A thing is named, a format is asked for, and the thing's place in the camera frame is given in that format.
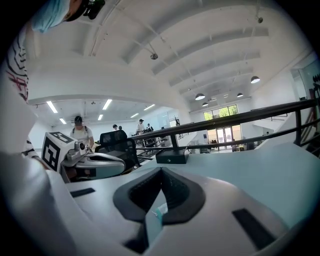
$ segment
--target black chair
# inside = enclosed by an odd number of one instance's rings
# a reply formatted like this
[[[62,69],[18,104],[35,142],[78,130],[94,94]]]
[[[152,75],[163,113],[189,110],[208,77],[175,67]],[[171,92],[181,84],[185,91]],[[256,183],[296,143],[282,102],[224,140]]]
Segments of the black chair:
[[[100,145],[109,144],[127,138],[127,134],[123,130],[115,130],[111,132],[101,133]]]
[[[125,171],[135,165],[140,166],[135,141],[132,138],[127,138],[124,131],[116,130],[102,133],[100,135],[100,143],[101,145],[95,148],[95,152],[122,159],[125,162]]]

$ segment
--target black slot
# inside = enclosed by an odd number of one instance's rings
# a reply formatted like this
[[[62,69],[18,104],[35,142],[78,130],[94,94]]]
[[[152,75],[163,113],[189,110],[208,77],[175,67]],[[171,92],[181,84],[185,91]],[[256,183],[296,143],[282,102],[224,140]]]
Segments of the black slot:
[[[95,192],[95,190],[90,187],[90,188],[72,191],[72,192],[70,192],[70,194],[73,198],[77,198],[77,197],[81,197],[81,196],[84,196],[84,195],[87,195],[87,194],[90,194],[93,192]]]
[[[235,210],[232,214],[258,250],[262,250],[276,240],[247,209]]]

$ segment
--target camera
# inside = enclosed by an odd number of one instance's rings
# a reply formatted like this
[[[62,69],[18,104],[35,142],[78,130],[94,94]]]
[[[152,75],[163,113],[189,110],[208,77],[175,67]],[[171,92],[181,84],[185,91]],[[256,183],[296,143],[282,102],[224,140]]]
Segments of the camera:
[[[89,0],[83,16],[88,16],[90,20],[94,20],[105,4],[105,0]]]

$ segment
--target table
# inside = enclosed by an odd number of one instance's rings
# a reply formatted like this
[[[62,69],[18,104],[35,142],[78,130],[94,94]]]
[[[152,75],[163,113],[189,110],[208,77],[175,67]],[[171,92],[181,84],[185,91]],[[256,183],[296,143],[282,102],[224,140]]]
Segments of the table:
[[[311,214],[320,193],[320,159],[293,143],[191,154],[187,164],[157,164],[154,159],[134,173],[162,166],[229,182],[273,210],[289,228]],[[159,198],[153,208],[163,203],[163,194]]]

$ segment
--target glass door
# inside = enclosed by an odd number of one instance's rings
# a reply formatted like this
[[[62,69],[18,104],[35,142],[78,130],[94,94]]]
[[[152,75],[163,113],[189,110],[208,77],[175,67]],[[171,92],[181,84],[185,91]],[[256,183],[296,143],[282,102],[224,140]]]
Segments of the glass door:
[[[216,129],[216,134],[217,134],[217,138],[218,138],[218,143],[224,143],[225,141],[225,133],[224,133],[224,128],[221,129]],[[220,146],[219,150],[224,150],[226,149],[225,146]]]
[[[225,127],[216,129],[217,137],[218,137],[218,143],[225,143],[225,142],[232,142],[232,131],[231,127]],[[219,150],[230,150],[232,146],[222,146],[219,147]]]
[[[225,140],[225,142],[232,142],[231,127],[223,128],[223,132],[224,132],[224,140]],[[226,146],[225,148],[227,150],[231,150],[232,146]]]

